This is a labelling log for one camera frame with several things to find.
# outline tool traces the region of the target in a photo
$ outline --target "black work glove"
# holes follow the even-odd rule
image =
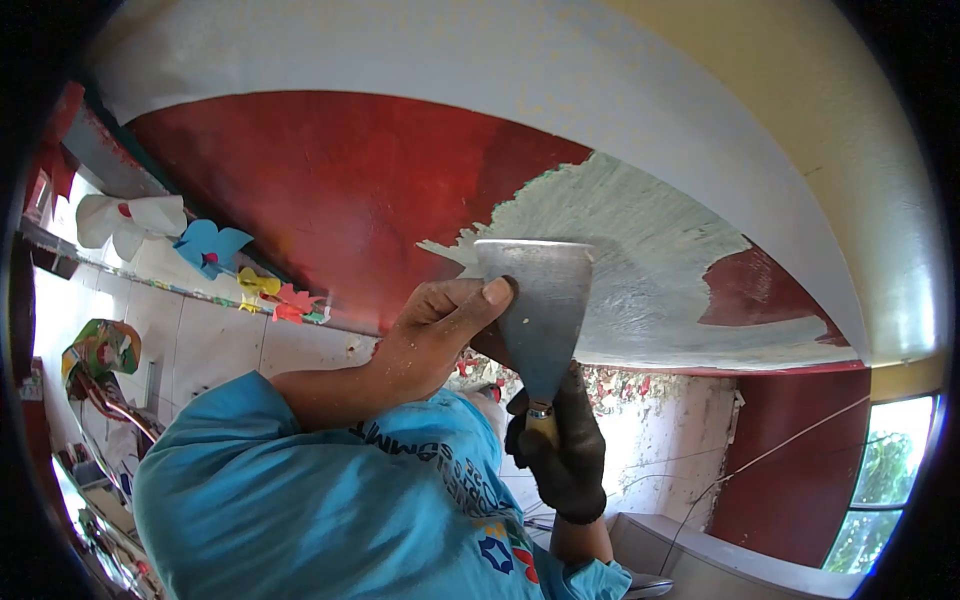
[[[587,399],[580,365],[570,363],[553,401],[559,449],[541,432],[526,428],[528,401],[526,390],[520,390],[507,405],[507,412],[516,415],[507,426],[507,454],[517,468],[533,471],[544,504],[568,523],[589,525],[607,508],[602,485],[607,443]]]

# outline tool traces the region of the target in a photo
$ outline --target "blue t-shirt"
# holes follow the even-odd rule
[[[564,566],[524,532],[487,420],[441,390],[302,433],[250,372],[197,396],[134,477],[160,580],[203,598],[604,598],[617,563]]]

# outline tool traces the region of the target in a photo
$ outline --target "window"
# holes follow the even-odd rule
[[[932,396],[874,404],[850,509],[824,569],[866,573],[900,520],[924,457]]]

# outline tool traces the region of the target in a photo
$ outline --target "blue paper bird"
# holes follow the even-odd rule
[[[174,250],[204,277],[213,280],[220,273],[232,274],[236,270],[232,257],[251,240],[253,236],[240,229],[217,230],[212,221],[197,219],[187,226]]]

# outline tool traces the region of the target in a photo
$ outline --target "putty knife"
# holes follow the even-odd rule
[[[497,319],[530,396],[527,428],[559,447],[553,398],[580,337],[593,279],[593,246],[537,240],[473,243],[487,282],[505,276],[514,301]]]

